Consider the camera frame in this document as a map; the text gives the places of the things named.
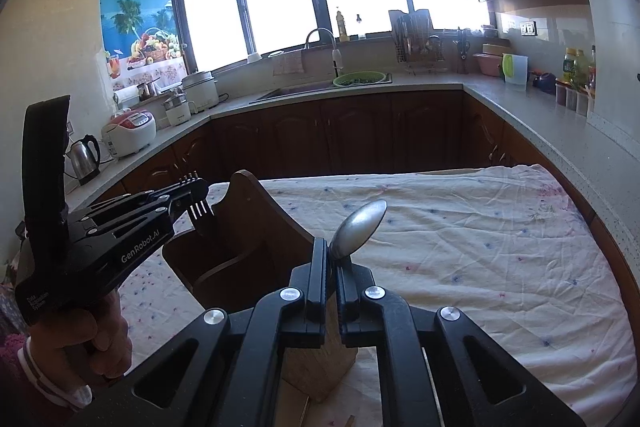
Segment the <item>person's left hand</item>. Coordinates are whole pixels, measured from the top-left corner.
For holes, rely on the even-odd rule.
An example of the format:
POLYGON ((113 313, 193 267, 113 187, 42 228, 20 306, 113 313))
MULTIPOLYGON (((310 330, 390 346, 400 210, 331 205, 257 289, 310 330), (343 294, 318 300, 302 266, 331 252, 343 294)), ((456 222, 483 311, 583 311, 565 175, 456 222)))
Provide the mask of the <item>person's left hand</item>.
POLYGON ((101 300, 99 313, 66 311, 29 327, 32 359, 47 379, 67 393, 90 379, 117 379, 131 366, 132 342, 117 291, 101 300))

